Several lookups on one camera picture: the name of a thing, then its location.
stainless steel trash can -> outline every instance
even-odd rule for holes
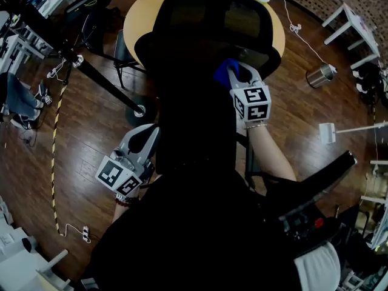
[[[330,68],[330,65],[325,62],[323,62],[319,67],[306,72],[307,82],[315,89],[327,82],[330,82],[333,78],[334,72]]]

round wooden table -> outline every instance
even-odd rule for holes
[[[129,9],[124,22],[124,40],[131,55],[140,63],[135,53],[135,43],[148,32],[153,30],[156,17],[164,0],[136,0]],[[270,5],[264,5],[270,13],[273,26],[272,46],[283,55],[286,37],[278,15]]]

floor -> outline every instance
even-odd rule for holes
[[[135,0],[113,0],[124,15]],[[306,70],[319,64],[319,59],[289,30],[283,0],[271,0],[286,32],[286,50],[280,67],[266,79],[272,96],[272,114],[268,129],[276,143],[291,162],[297,178],[315,173],[346,150],[358,160],[340,185],[319,207],[326,215],[341,211],[358,202],[364,191],[367,161],[374,156],[374,146],[367,133],[351,133],[338,137],[332,145],[322,145],[318,124],[334,122],[338,129],[368,125],[372,122],[367,108],[358,98],[349,66],[354,58],[341,41],[325,46],[330,32],[302,10],[288,6],[290,16],[303,29],[306,38],[323,59],[338,69],[335,80],[319,89],[311,88],[305,79]],[[113,53],[115,34],[107,38],[105,50]],[[110,61],[82,50],[106,78],[119,87],[116,70]],[[94,174],[104,155],[109,155],[125,133],[131,129],[124,118],[125,107],[97,84],[77,70],[70,77],[64,94],[56,137],[56,207],[62,231],[70,223],[78,228],[87,225],[93,234],[91,244],[69,229],[68,237],[60,237],[55,229],[51,208],[51,149],[52,131],[61,84],[47,79],[47,72],[60,63],[46,59],[37,64],[27,63],[20,78],[36,87],[41,79],[50,87],[53,105],[38,131],[36,144],[29,147],[20,138],[30,132],[10,124],[1,124],[0,195],[8,204],[17,226],[35,236],[44,254],[52,258],[62,249],[69,255],[59,264],[59,270],[72,280],[78,279],[87,265],[93,246],[110,225],[115,207],[114,194],[96,182]],[[125,69],[124,93],[154,96],[152,83],[138,72]],[[245,152],[238,147],[236,168],[244,170]],[[263,189],[258,179],[258,188]]]

jeans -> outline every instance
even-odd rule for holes
[[[35,108],[38,106],[38,100],[35,99],[29,89],[21,84],[14,74],[9,73],[5,104],[11,112],[32,119],[36,114]]]

chair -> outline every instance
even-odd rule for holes
[[[104,53],[104,34],[107,19],[109,18],[109,10],[106,8],[100,10],[95,9],[90,12],[86,17],[84,26],[81,32],[82,43],[87,47],[89,51],[98,56],[107,58],[113,61],[113,66],[117,70],[117,74],[120,80],[122,88],[122,68],[131,67],[137,71],[145,73],[146,71],[142,68],[137,67],[139,65],[135,59],[129,53],[127,46],[124,42],[124,36],[122,30],[119,31],[116,39],[115,54],[114,56],[106,55]]]
[[[281,62],[272,47],[271,17],[255,0],[164,0],[153,32],[228,44],[224,56],[256,68],[262,79]],[[202,59],[207,59],[209,51]]]
[[[106,8],[110,4],[110,1],[111,0],[76,0],[64,10],[65,23],[69,24],[85,18],[96,8]],[[112,13],[112,16],[120,17],[120,11],[118,8],[113,8],[110,12]]]

